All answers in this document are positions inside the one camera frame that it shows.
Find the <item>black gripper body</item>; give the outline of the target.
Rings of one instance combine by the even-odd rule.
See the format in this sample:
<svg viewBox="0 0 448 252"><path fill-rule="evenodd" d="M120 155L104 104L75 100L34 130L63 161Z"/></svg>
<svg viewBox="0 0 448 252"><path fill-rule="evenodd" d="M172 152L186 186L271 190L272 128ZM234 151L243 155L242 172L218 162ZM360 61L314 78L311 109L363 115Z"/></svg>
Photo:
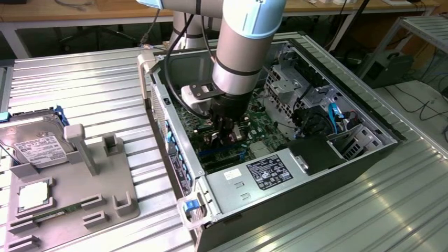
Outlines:
<svg viewBox="0 0 448 252"><path fill-rule="evenodd" d="M240 95L224 93L212 97L212 106L210 110L212 120L218 121L223 118L239 121L248 109L252 93L252 91Z"/></svg>

